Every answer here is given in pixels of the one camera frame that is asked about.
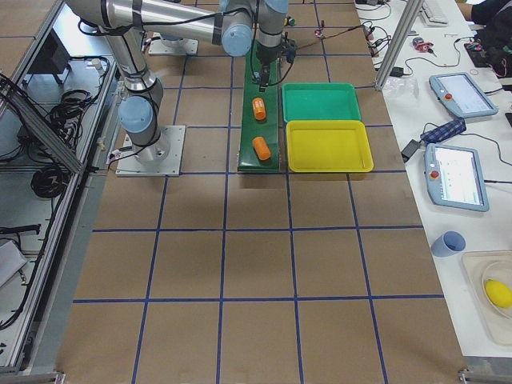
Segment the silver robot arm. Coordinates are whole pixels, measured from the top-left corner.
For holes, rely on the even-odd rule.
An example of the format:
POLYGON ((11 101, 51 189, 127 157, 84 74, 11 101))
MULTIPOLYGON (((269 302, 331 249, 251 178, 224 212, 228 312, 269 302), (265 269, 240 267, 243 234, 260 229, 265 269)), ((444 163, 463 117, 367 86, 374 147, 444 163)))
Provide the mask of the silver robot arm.
POLYGON ((223 48, 231 57, 255 56, 261 92, 275 86, 272 65, 283 55, 286 1, 221 1, 216 12, 179 1, 68 1, 93 36, 106 38, 130 95, 144 98, 158 114, 152 89, 158 84, 140 52, 137 32, 192 39, 223 48))

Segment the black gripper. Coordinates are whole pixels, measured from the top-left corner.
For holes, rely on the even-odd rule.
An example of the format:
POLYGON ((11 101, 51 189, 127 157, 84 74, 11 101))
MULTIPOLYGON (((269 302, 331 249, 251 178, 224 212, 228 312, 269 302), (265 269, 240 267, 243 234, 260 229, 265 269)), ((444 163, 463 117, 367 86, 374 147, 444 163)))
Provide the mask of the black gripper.
POLYGON ((278 46, 257 46, 256 57, 261 64, 261 70, 260 73, 252 73, 252 82, 259 82, 259 91, 264 93, 269 84, 270 66, 278 59, 278 46))

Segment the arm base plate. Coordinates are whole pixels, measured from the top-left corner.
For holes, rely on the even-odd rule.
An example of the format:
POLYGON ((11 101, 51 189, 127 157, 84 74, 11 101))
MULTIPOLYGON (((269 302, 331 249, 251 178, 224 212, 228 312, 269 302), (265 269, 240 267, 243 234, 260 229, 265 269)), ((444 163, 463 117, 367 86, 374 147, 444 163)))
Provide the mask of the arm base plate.
POLYGON ((117 161, 116 175, 119 177, 177 177, 180 174, 186 127, 159 126, 159 140, 134 155, 132 142, 125 134, 124 145, 129 149, 117 161))
POLYGON ((151 39, 148 49, 149 55, 152 56, 195 56, 197 52, 197 40, 187 38, 171 40, 160 35, 151 39))

